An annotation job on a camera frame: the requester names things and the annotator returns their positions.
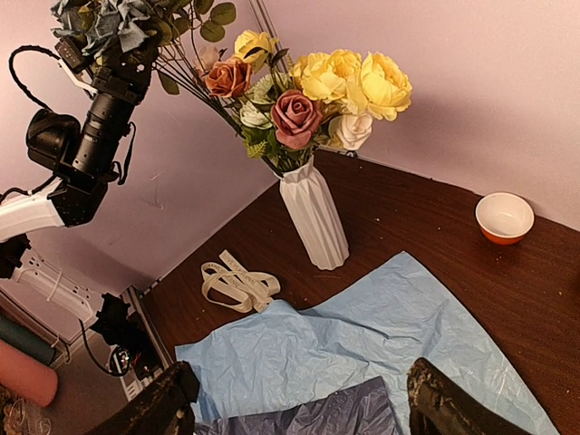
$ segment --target dark wooden tabletop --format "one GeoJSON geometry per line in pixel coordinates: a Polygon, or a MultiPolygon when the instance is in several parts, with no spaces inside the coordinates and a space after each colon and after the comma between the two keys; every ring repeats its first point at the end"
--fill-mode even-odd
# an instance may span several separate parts
{"type": "Polygon", "coordinates": [[[201,294],[200,267],[227,249],[248,270],[273,274],[276,296],[320,304],[401,251],[421,261],[474,315],[564,434],[580,433],[580,233],[538,217],[516,246],[479,232],[479,196],[359,159],[320,152],[351,256],[312,266],[273,186],[144,298],[165,345],[194,343],[241,318],[201,294]]]}

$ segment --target bowl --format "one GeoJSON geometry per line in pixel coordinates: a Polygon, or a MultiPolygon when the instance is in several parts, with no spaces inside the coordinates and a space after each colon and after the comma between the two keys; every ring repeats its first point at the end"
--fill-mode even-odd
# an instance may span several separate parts
{"type": "Polygon", "coordinates": [[[482,198],[475,217],[484,236],[498,245],[519,242],[534,226],[534,210],[524,199],[507,192],[482,198]]]}

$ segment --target blue hydrangea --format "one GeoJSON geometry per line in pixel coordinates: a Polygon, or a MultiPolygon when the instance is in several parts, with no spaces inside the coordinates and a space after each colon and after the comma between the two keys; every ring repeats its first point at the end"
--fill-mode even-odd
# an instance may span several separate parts
{"type": "Polygon", "coordinates": [[[85,35],[87,45],[82,49],[85,56],[99,57],[102,52],[120,44],[126,53],[139,47],[148,36],[137,25],[149,20],[152,10],[147,0],[101,0],[101,10],[90,29],[82,27],[78,0],[60,0],[51,9],[62,28],[53,29],[57,37],[85,35]]]}

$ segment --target crumpled plastic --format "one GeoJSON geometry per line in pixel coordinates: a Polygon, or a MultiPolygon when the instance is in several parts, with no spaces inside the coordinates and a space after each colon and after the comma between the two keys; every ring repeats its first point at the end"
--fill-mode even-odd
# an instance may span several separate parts
{"type": "Polygon", "coordinates": [[[384,380],[376,377],[291,410],[196,425],[196,435],[399,435],[384,380]]]}
{"type": "Polygon", "coordinates": [[[72,0],[60,0],[51,8],[53,15],[63,26],[53,29],[56,37],[84,34],[87,45],[83,55],[99,55],[117,41],[124,53],[138,48],[148,36],[137,25],[138,21],[149,20],[152,6],[147,0],[102,0],[101,10],[91,28],[82,28],[79,6],[72,0]]]}
{"type": "Polygon", "coordinates": [[[297,312],[274,301],[176,355],[200,381],[201,421],[280,411],[381,376],[399,429],[409,434],[407,371],[423,356],[506,420],[557,433],[485,330],[407,253],[314,308],[297,312]]]}

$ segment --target pink rose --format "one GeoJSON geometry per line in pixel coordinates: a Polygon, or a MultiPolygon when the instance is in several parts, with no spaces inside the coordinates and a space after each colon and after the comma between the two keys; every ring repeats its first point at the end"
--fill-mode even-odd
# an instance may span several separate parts
{"type": "Polygon", "coordinates": [[[296,89],[284,92],[272,108],[272,120],[277,127],[275,137],[293,150],[308,145],[322,119],[318,101],[308,100],[296,89]]]}
{"type": "Polygon", "coordinates": [[[236,57],[214,63],[206,85],[214,97],[241,97],[250,87],[252,67],[236,57]]]}

